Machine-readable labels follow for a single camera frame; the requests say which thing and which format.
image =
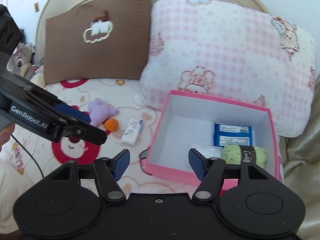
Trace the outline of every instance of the red bear print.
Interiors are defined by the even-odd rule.
[[[164,40],[161,37],[161,33],[158,33],[157,36],[152,35],[151,41],[150,41],[149,55],[158,56],[163,49],[164,49]]]
[[[76,88],[83,85],[87,81],[88,79],[74,80],[74,82],[69,80],[69,81],[61,81],[60,84],[65,88]]]
[[[74,136],[63,137],[59,143],[51,143],[53,155],[61,163],[76,160],[79,164],[91,164],[98,157],[100,146],[80,140]]]

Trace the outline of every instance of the blue package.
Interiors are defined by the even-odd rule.
[[[231,144],[252,145],[251,126],[244,127],[215,123],[213,145],[224,147]]]

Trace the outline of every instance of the label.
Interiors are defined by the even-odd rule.
[[[220,131],[221,132],[242,132],[242,133],[249,133],[248,127],[242,126],[234,126],[234,125],[224,125],[220,124]]]
[[[24,123],[36,127],[38,130],[47,131],[49,122],[38,115],[30,112],[24,107],[16,104],[15,102],[11,103],[9,114],[22,120]]]
[[[143,120],[135,120],[131,118],[121,140],[134,146],[141,133],[142,125]]]
[[[237,145],[250,145],[249,137],[228,137],[228,136],[219,136],[219,145],[226,146],[230,144]]]
[[[256,162],[256,151],[253,146],[240,146],[242,160]]]

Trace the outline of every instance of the wall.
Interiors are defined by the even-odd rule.
[[[35,44],[36,26],[40,12],[35,12],[34,4],[39,3],[41,10],[47,0],[7,0],[7,8],[18,27],[25,30],[27,42]]]
[[[271,14],[278,15],[311,34],[316,42],[316,74],[320,73],[320,0],[260,0]]]
[[[40,10],[47,0],[8,0],[8,9],[20,28],[25,29],[28,42],[35,43],[36,25]],[[316,73],[320,73],[320,0],[260,0],[271,14],[279,15],[308,31],[316,41],[318,60]]]

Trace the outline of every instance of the bed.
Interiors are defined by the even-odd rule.
[[[90,0],[64,0],[63,3],[60,1],[48,0],[41,11],[36,30],[37,60],[44,57],[46,19],[62,14]],[[259,0],[221,1],[236,3],[243,7],[268,13]],[[196,188],[194,186],[162,180],[143,171],[143,162],[140,161],[139,155],[151,143],[160,112],[142,104],[138,96],[139,81],[125,79],[74,80],[48,85],[45,89],[83,112],[87,111],[88,103],[95,98],[101,98],[119,110],[119,114],[115,116],[119,122],[119,130],[111,133],[106,143],[101,147],[82,140],[72,142],[68,138],[63,138],[60,143],[55,144],[21,127],[16,127],[14,135],[37,160],[45,176],[67,160],[77,159],[79,163],[89,163],[99,157],[114,157],[122,149],[128,148],[131,152],[131,163],[119,181],[119,185],[126,195],[131,192],[193,193]],[[136,146],[121,142],[121,136],[130,118],[143,119],[145,121],[142,134]],[[41,174],[36,164],[13,139],[4,146],[4,150],[0,153],[0,158],[11,163],[20,174],[28,176],[34,183],[41,179]],[[92,180],[82,181],[82,186],[96,192],[94,181]]]

